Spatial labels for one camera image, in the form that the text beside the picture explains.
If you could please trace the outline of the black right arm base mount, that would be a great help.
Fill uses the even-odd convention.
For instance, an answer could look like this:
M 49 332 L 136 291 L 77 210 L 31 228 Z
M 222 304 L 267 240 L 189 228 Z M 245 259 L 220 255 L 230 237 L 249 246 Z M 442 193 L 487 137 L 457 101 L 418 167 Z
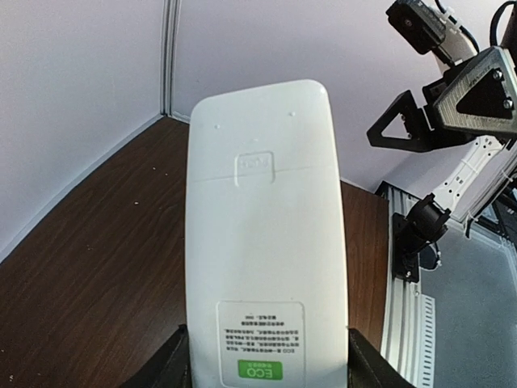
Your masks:
M 392 215 L 394 278 L 419 282 L 418 254 L 446 233 L 450 214 L 451 210 L 439 206 L 431 193 L 417 201 L 407 215 Z

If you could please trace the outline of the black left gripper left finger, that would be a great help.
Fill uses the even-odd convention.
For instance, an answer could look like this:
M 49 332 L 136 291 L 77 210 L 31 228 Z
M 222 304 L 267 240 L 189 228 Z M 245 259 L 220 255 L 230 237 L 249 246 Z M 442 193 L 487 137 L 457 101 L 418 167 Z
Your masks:
M 128 387 L 189 387 L 190 353 L 187 325 L 174 334 L 128 379 Z

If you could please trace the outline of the left aluminium corner post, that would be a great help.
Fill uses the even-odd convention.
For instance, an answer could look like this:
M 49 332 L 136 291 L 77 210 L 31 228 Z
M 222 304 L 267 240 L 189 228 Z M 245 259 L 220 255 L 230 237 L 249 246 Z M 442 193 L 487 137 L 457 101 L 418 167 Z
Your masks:
M 179 0 L 163 2 L 160 67 L 160 113 L 163 116 L 172 116 L 174 51 L 180 6 Z

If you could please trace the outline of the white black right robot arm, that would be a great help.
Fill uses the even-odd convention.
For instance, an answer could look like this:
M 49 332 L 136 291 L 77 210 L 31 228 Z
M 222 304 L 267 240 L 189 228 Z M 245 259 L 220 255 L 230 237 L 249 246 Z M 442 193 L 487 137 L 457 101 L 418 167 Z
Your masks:
M 371 146 L 425 153 L 469 144 L 452 173 L 401 222 L 399 236 L 430 243 L 489 162 L 516 138 L 516 72 L 511 52 L 480 53 L 466 38 L 447 38 L 434 54 L 442 77 L 424 86 L 426 105 L 402 92 L 367 131 Z

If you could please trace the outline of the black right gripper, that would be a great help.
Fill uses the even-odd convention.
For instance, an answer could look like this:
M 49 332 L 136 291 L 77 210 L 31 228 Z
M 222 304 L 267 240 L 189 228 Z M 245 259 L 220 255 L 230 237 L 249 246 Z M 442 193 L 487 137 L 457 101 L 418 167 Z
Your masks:
M 440 126 L 477 135 L 516 134 L 515 63 L 505 48 L 492 46 L 466 62 L 457 76 L 422 87 L 423 109 Z M 411 91 L 404 91 L 367 131 L 372 147 L 426 153 L 434 149 L 427 116 Z

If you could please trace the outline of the aluminium front rail frame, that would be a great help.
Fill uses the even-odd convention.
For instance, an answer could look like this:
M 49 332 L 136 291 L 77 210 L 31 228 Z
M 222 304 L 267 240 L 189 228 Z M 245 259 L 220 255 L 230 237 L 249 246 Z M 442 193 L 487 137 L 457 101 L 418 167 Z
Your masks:
M 485 213 L 448 222 L 417 284 L 388 278 L 380 352 L 413 386 L 516 385 L 516 245 Z

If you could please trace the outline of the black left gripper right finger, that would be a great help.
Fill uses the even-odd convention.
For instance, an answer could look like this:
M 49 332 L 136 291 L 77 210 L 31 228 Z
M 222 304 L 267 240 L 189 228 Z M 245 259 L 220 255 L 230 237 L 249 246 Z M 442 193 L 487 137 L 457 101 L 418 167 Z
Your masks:
M 348 338 L 348 387 L 413 388 L 359 330 L 350 329 Z

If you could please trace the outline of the large white remote control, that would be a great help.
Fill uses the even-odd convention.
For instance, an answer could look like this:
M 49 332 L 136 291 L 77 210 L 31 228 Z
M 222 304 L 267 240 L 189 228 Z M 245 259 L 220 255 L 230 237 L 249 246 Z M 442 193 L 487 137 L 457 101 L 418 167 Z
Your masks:
M 321 83 L 194 107 L 185 269 L 193 386 L 347 385 L 343 203 Z

